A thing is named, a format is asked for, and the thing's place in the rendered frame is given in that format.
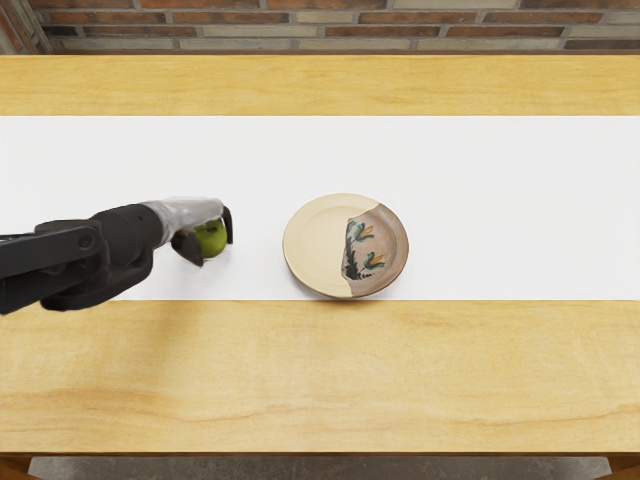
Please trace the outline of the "cream plate with printed pattern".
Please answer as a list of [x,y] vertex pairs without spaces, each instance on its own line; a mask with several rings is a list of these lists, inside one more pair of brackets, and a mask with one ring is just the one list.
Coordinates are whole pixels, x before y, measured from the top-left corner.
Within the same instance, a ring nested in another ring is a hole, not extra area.
[[303,205],[289,220],[283,254],[294,277],[325,296],[375,294],[404,269],[409,241],[386,205],[363,195],[337,193]]

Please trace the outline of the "green apple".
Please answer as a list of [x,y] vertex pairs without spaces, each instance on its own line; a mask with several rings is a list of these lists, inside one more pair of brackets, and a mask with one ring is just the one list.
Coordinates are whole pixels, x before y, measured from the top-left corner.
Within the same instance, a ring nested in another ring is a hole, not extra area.
[[228,232],[220,219],[210,220],[194,229],[204,259],[218,256],[228,243]]

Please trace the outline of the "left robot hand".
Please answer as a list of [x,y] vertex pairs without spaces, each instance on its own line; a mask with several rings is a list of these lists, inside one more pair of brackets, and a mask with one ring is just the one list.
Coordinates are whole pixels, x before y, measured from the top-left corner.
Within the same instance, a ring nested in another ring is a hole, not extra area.
[[234,243],[233,220],[230,209],[217,198],[176,197],[143,202],[158,217],[161,237],[157,247],[170,243],[176,253],[191,264],[202,267],[207,256],[197,240],[198,227],[220,221],[226,229],[224,245]]

